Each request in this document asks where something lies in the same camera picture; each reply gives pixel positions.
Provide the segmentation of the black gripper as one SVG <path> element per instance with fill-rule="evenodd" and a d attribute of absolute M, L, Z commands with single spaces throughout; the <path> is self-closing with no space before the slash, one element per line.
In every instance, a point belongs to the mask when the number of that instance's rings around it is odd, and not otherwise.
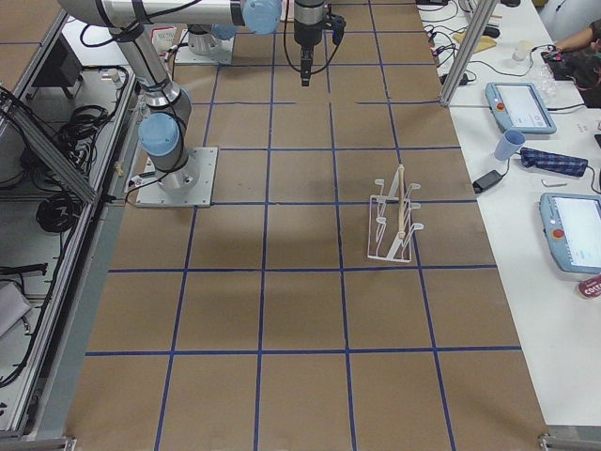
<path fill-rule="evenodd" d="M 332 32 L 332 42 L 340 45 L 344 38 L 346 20 L 335 14 L 324 1 L 296 0 L 294 2 L 294 39 L 300 45 L 300 80 L 310 85 L 314 63 L 314 46 L 322 39 L 322 32 Z"/>

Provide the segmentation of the person's hand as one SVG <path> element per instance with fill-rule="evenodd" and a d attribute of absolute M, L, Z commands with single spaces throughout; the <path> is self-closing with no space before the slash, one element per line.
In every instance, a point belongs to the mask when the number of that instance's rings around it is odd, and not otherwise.
<path fill-rule="evenodd" d="M 555 43 L 557 51 L 562 53 L 573 52 L 576 47 L 577 45 L 569 39 L 561 39 Z"/>

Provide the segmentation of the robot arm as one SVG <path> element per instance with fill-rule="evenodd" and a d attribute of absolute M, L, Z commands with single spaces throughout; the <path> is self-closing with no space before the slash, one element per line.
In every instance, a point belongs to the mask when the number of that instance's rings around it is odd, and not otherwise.
<path fill-rule="evenodd" d="M 169 74 L 145 28 L 154 23 L 196 25 L 221 40 L 230 39 L 241 26 L 267 35 L 279 26 L 281 2 L 63 1 L 60 6 L 86 25 L 106 28 L 131 66 L 150 110 L 139 128 L 139 140 L 154 164 L 156 184 L 167 190 L 194 186 L 199 175 L 184 144 L 191 101 Z"/>

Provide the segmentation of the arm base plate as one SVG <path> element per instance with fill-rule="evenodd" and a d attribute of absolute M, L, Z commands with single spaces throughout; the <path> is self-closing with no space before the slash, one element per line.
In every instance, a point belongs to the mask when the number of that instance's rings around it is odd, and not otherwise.
<path fill-rule="evenodd" d="M 163 176 L 156 172 L 154 163 L 146 158 L 146 171 L 153 172 L 137 191 L 138 208 L 208 208 L 211 203 L 214 177 L 218 160 L 217 148 L 188 148 L 189 158 L 177 172 Z"/>
<path fill-rule="evenodd" d="M 235 38 L 218 39 L 210 33 L 194 34 L 186 29 L 180 38 L 176 65 L 230 65 Z"/>

